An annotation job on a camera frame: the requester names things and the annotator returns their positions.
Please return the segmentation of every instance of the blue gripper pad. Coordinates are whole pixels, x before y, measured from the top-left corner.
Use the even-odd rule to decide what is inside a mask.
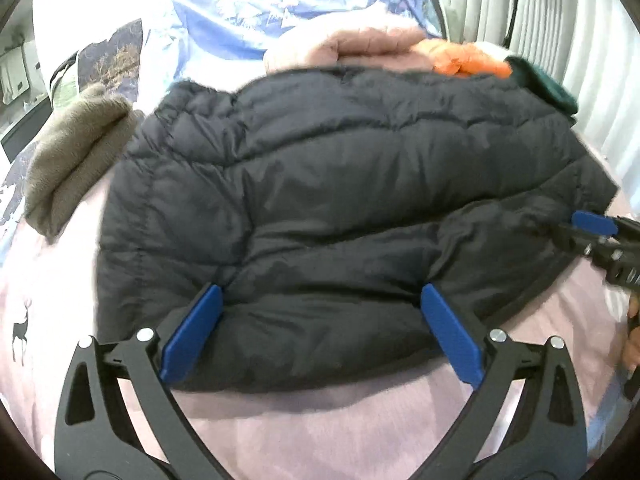
[[[431,283],[422,288],[420,310],[458,378],[477,390],[484,378],[482,351]]]
[[[159,373],[163,383],[177,383],[187,377],[217,325],[220,314],[222,290],[217,285],[211,285],[164,345]]]
[[[588,211],[576,211],[571,216],[571,224],[578,229],[600,236],[615,236],[618,234],[618,226],[613,218],[596,215]]]

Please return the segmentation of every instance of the black deer silhouette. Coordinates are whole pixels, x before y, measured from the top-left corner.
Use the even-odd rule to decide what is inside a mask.
[[[29,327],[29,307],[31,306],[31,300],[24,302],[24,321],[22,323],[14,323],[14,337],[11,339],[11,351],[14,355],[15,363],[15,347],[14,343],[16,339],[20,340],[20,353],[22,354],[22,366],[24,366],[24,353],[26,352],[27,345],[27,329]]]

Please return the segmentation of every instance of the pink bed sheet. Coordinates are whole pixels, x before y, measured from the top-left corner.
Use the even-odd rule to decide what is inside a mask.
[[[60,391],[76,342],[94,332],[95,253],[105,176],[48,246],[24,221],[0,276],[0,393],[27,441],[53,468]],[[627,214],[619,194],[610,213]],[[25,319],[27,343],[14,343]],[[505,327],[522,341],[561,335],[593,420],[614,375],[625,324],[606,306],[603,275],[586,261]],[[497,449],[519,395],[514,386],[483,455]],[[123,390],[145,449],[162,457],[129,383]],[[444,436],[470,395],[443,360],[345,386],[290,394],[187,394],[175,397],[204,443],[238,480],[392,480],[408,478]]]

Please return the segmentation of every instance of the folded black jacket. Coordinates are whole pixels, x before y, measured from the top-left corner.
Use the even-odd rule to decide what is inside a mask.
[[[352,380],[438,354],[433,283],[489,326],[571,262],[548,227],[616,192],[552,106],[493,76],[297,70],[173,86],[116,165],[97,336],[156,327],[207,282],[225,311],[189,390]]]

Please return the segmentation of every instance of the folded gray towel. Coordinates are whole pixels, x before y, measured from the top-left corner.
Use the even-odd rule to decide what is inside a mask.
[[[143,117],[123,96],[92,85],[43,127],[24,188],[27,223],[51,242],[116,162]]]

